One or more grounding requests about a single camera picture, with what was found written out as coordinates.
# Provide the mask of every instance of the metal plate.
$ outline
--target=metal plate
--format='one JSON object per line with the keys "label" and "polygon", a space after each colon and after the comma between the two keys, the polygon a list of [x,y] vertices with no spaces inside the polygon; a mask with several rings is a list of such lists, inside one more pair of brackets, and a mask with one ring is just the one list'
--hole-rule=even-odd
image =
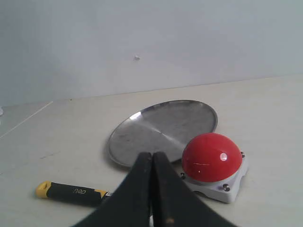
{"label": "metal plate", "polygon": [[156,104],[123,121],[109,138],[108,152],[123,166],[132,166],[140,152],[163,151],[174,162],[182,158],[191,139],[213,132],[217,121],[214,109],[198,101]]}

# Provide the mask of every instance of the red button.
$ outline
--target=red button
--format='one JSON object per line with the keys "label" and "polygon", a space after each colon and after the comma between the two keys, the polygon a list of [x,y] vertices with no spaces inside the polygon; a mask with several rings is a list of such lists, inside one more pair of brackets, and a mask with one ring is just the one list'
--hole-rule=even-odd
{"label": "red button", "polygon": [[216,182],[233,175],[242,163],[237,145],[229,138],[206,133],[193,138],[182,156],[184,172],[202,182]]}

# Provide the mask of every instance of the black handle grip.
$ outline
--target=black handle grip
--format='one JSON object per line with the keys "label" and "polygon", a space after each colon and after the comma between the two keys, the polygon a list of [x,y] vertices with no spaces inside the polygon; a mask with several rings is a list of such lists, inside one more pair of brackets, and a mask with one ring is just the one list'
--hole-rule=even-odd
{"label": "black handle grip", "polygon": [[106,197],[110,196],[110,193],[86,187],[43,182],[37,187],[36,195],[41,198],[50,198],[84,206],[98,206]]}

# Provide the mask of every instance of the wall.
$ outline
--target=wall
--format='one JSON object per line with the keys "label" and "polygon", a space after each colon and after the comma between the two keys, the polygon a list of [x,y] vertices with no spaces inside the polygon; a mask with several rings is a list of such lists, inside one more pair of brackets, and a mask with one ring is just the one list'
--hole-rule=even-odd
{"label": "wall", "polygon": [[301,0],[2,0],[0,104],[302,73],[302,8]]}

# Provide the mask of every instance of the table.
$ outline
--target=table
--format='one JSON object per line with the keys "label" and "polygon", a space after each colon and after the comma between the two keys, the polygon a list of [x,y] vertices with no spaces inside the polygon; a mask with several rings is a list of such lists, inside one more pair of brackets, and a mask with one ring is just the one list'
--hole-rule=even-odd
{"label": "table", "polygon": [[[93,208],[43,200],[43,181],[113,192],[127,169],[107,156],[106,142],[126,117],[155,103],[194,99],[218,113],[216,129],[250,162],[238,198],[202,198],[243,227],[301,226],[303,210],[303,76],[246,80],[4,107],[0,125],[2,226],[70,226]],[[181,172],[181,166],[175,164]]]}

